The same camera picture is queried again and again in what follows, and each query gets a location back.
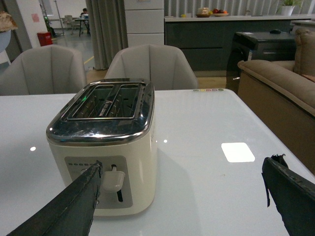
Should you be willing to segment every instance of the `black appliance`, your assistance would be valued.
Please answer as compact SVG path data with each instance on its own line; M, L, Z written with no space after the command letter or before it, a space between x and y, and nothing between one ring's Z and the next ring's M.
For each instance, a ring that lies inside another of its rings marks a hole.
M286 32L236 32L226 68L226 88L237 93L241 74L237 63L241 60L294 60L294 38L294 34Z

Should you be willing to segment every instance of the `toaster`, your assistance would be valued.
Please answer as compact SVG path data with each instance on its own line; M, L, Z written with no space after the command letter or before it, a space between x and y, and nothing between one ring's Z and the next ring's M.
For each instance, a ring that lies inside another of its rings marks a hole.
M46 136L66 186L103 166L95 216L136 214L153 201L157 179L154 87L143 79L106 79L79 91Z

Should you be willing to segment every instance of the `toaster lever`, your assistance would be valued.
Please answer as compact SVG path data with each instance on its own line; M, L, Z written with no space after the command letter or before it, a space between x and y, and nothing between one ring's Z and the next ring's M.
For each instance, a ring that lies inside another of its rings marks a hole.
M117 171L117 167L114 165L112 171L105 171L103 176L102 187L105 192L113 193L118 192L123 187L125 173Z

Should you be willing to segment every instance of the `bread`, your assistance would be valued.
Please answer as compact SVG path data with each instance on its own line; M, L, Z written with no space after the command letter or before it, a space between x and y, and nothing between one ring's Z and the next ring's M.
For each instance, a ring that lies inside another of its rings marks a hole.
M17 28L18 26L11 15L4 11L0 12L0 32L16 30Z

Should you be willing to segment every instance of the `chair backrest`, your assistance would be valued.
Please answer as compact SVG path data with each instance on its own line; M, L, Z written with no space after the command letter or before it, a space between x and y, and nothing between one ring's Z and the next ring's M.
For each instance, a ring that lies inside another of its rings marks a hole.
M0 95L77 93L87 84L82 53L58 45L26 50L0 75Z
M119 51L106 73L109 78L150 79L155 90L196 89L197 78L176 47L145 44Z
M67 22L71 22L73 20L73 17L71 15L65 15L64 16L64 19L67 21Z

